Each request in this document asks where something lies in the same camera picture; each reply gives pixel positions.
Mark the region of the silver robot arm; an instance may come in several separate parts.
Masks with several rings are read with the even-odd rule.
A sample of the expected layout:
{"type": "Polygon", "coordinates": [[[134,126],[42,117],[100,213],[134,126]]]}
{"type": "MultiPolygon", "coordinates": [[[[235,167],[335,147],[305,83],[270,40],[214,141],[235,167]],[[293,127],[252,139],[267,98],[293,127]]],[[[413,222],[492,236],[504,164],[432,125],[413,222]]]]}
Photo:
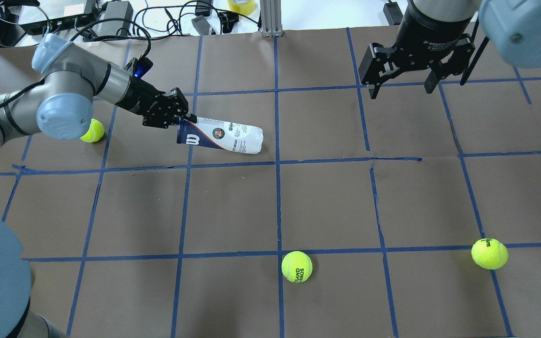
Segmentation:
{"type": "Polygon", "coordinates": [[[488,43],[513,67],[541,68],[541,0],[410,0],[394,44],[367,46],[359,81],[372,99],[410,71],[430,70],[427,94],[449,76],[465,85],[488,43]]]}
{"type": "MultiPolygon", "coordinates": [[[[0,95],[0,148],[15,138],[45,133],[56,139],[84,136],[100,98],[142,117],[145,126],[166,129],[180,120],[197,122],[178,88],[157,90],[135,71],[47,34],[38,44],[32,68],[36,83],[0,95]]],[[[23,246],[0,219],[0,338],[16,338],[31,321],[31,269],[23,246]]]]}

